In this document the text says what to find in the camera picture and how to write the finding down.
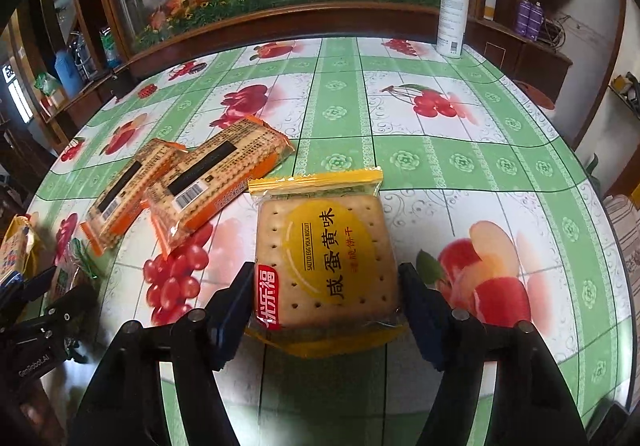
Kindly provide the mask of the blue red biscuit pack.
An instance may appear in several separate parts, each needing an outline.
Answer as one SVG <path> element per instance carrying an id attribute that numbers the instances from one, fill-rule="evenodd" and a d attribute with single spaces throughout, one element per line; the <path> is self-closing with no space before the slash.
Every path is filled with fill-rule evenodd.
<path id="1" fill-rule="evenodd" d="M 15 215 L 1 244 L 2 288 L 36 276 L 39 246 L 30 215 Z"/>

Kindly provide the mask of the yellow egg yolk biscuit pack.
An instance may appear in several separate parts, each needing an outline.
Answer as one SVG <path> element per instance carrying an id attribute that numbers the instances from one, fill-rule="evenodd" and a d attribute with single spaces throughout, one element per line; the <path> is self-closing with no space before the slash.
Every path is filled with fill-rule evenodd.
<path id="1" fill-rule="evenodd" d="M 408 329 L 379 168 L 252 180 L 254 313 L 246 332 L 300 358 L 379 348 Z"/>

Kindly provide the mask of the round green biscuit pack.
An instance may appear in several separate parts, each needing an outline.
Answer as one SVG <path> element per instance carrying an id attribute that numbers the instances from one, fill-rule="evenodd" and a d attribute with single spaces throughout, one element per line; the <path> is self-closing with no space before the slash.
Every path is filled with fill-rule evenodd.
<path id="1" fill-rule="evenodd" d="M 102 273 L 90 249 L 82 240 L 74 237 L 54 264 L 51 285 L 44 300 L 49 306 L 80 284 L 88 284 L 95 292 L 99 292 L 101 281 Z"/>

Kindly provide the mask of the orange biscuit pack back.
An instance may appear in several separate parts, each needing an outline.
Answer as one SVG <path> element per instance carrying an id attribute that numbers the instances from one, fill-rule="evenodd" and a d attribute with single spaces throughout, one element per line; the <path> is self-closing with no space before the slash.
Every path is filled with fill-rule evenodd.
<path id="1" fill-rule="evenodd" d="M 187 152 L 186 146 L 152 138 L 107 184 L 80 224 L 97 256 L 118 244 L 141 213 L 143 194 Z"/>

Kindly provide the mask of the orange biscuit pack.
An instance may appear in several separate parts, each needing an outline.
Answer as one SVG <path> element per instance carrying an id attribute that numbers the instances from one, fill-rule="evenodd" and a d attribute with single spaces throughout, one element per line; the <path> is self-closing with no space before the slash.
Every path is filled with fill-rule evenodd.
<path id="1" fill-rule="evenodd" d="M 141 213 L 143 194 L 187 152 L 186 146 L 152 138 L 107 184 L 80 224 L 97 256 L 118 244 Z"/>
<path id="2" fill-rule="evenodd" d="M 168 256 L 294 152 L 288 136 L 248 116 L 187 152 L 143 194 L 160 252 Z"/>

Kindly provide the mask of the fruit pattern green tablecloth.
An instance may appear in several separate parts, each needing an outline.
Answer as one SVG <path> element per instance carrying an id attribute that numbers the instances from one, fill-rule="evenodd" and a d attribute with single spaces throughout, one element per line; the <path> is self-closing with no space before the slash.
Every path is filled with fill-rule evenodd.
<path id="1" fill-rule="evenodd" d="M 610 219 L 553 124 L 472 48 L 391 38 L 250 45 L 110 100 L 29 207 L 58 258 L 151 140 L 207 154 L 246 117 L 291 142 L 268 188 L 238 195 L 166 253 L 151 212 L 96 261 L 90 339 L 172 322 L 258 265 L 260 307 L 216 385 L 243 445 L 411 445 L 438 390 L 399 314 L 396 265 L 489 325 L 531 322 L 579 417 L 627 405 L 634 323 Z"/>

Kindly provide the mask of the blue thermos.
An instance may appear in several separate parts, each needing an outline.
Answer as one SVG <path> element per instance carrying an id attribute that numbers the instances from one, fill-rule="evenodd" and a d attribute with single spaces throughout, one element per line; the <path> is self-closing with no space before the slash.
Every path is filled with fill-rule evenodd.
<path id="1" fill-rule="evenodd" d="M 84 80 L 74 63 L 73 56 L 67 50 L 55 53 L 54 68 L 69 99 L 77 96 L 84 87 Z"/>

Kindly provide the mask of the purple bottles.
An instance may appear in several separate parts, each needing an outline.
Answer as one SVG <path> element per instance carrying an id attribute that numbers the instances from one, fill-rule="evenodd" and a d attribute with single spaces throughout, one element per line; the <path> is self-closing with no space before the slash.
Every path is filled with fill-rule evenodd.
<path id="1" fill-rule="evenodd" d="M 544 10 L 539 2 L 521 0 L 518 3 L 514 31 L 519 36 L 537 41 L 543 23 Z"/>

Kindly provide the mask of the white spray bottle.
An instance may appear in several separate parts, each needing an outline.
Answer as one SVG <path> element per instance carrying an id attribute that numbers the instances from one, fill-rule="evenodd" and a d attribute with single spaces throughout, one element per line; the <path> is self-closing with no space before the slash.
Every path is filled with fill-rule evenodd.
<path id="1" fill-rule="evenodd" d="M 468 20 L 469 0 L 440 0 L 436 50 L 450 58 L 460 58 Z"/>

